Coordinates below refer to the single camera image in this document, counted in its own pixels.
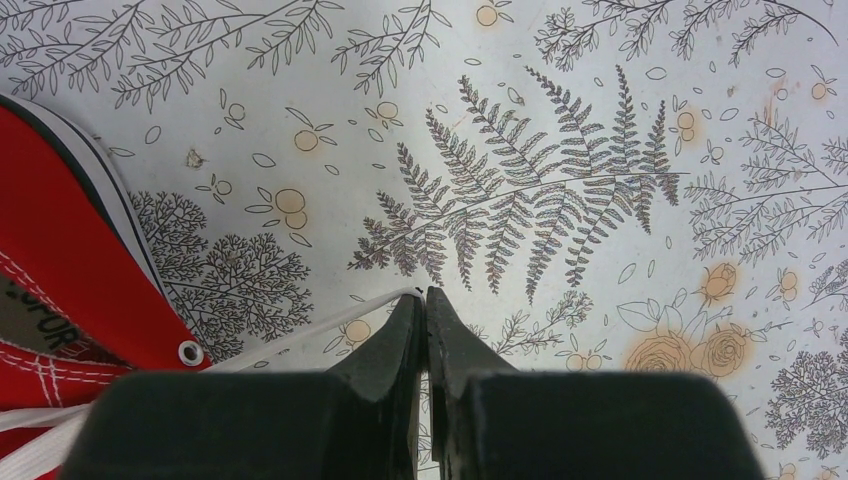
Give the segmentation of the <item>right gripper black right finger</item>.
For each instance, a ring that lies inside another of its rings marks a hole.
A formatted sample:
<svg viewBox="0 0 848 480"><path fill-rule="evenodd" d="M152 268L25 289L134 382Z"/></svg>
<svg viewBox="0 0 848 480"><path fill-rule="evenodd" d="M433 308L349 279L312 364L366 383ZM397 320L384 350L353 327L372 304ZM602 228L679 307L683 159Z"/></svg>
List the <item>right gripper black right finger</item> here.
<svg viewBox="0 0 848 480"><path fill-rule="evenodd" d="M759 479L730 402L679 373L514 368L426 294L432 457L444 479Z"/></svg>

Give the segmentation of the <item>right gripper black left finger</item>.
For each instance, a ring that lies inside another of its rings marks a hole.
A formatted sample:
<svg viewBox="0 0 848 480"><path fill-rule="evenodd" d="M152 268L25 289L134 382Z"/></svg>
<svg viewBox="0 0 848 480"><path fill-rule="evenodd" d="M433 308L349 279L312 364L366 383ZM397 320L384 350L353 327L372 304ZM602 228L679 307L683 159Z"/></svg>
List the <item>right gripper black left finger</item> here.
<svg viewBox="0 0 848 480"><path fill-rule="evenodd" d="M63 479L412 479L424 305L325 371L138 373L93 405Z"/></svg>

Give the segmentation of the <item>red sneaker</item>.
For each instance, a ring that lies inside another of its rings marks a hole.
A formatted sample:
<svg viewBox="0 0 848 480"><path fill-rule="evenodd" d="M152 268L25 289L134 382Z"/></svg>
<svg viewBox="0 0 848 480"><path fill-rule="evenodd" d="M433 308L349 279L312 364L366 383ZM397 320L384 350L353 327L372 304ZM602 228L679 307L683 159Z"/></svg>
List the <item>red sneaker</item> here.
<svg viewBox="0 0 848 480"><path fill-rule="evenodd" d="M213 363L164 293L142 225L105 151L73 122L35 103L1 98L1 282L51 320L68 322L105 361L39 351L1 338L1 475L63 479L94 403L138 373L251 373L281 339ZM401 297L402 288L304 330L334 328Z"/></svg>

